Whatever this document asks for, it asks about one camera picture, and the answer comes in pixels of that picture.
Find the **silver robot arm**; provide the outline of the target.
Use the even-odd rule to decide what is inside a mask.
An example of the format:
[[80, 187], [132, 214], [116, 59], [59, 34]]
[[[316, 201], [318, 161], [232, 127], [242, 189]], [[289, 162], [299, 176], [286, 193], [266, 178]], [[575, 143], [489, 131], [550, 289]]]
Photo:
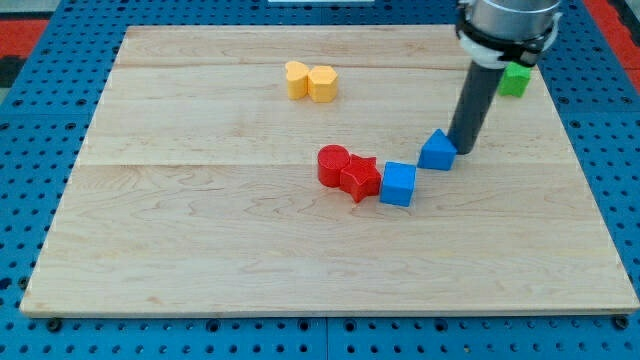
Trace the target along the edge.
[[476, 65], [531, 68], [559, 33], [560, 0], [458, 0], [459, 44]]

